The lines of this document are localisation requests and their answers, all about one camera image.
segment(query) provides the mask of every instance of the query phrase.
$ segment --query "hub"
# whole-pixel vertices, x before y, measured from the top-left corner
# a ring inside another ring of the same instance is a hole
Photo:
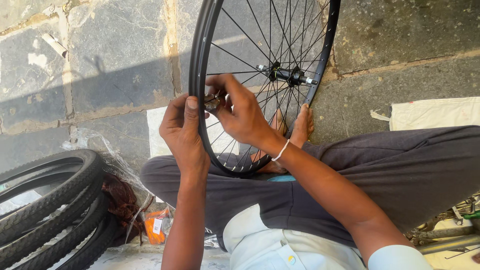
[[[270,78],[270,81],[277,79],[285,80],[288,86],[305,85],[317,85],[318,82],[310,77],[306,77],[305,73],[297,66],[293,69],[284,69],[280,67],[279,62],[275,62],[272,65],[271,70],[264,65],[257,65],[256,68],[259,71],[265,71],[265,74]]]

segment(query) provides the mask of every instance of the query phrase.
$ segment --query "hand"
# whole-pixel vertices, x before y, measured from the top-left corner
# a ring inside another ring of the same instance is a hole
[[[211,76],[205,84],[211,86],[210,94],[221,97],[229,94],[227,100],[221,98],[221,105],[217,107],[215,115],[230,136],[270,155],[280,152],[286,139],[269,126],[254,93],[239,83],[232,74]]]
[[[198,135],[198,99],[184,94],[172,100],[158,129],[185,179],[205,179],[210,157]]]

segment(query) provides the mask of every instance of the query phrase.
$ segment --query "label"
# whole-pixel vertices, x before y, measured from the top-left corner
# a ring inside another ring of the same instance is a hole
[[[162,228],[162,220],[155,219],[153,221],[153,233],[160,234],[161,228]]]

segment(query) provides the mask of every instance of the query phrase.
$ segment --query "foot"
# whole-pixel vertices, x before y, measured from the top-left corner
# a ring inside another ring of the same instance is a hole
[[[270,127],[275,129],[282,136],[285,135],[285,132],[287,132],[287,127],[285,126],[285,121],[283,119],[283,115],[280,109],[276,110],[276,113],[273,116]],[[257,154],[251,155],[252,162],[258,161],[264,155],[266,155],[266,153],[263,151],[260,151],[259,155]],[[265,165],[263,168],[259,169],[257,172],[261,172],[261,173],[273,172],[273,173],[284,174],[287,172],[287,170],[278,166],[276,162],[271,161],[267,165]]]
[[[308,104],[303,104],[300,113],[297,116],[295,125],[293,127],[290,142],[298,148],[308,140],[308,137],[313,132],[313,110],[309,108]]]

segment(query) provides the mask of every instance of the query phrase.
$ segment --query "white shirt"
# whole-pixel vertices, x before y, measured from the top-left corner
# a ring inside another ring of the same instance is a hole
[[[357,249],[309,233],[269,229],[258,204],[233,217],[223,231],[232,270],[366,270]],[[409,246],[375,251],[369,270],[431,270],[422,254]]]

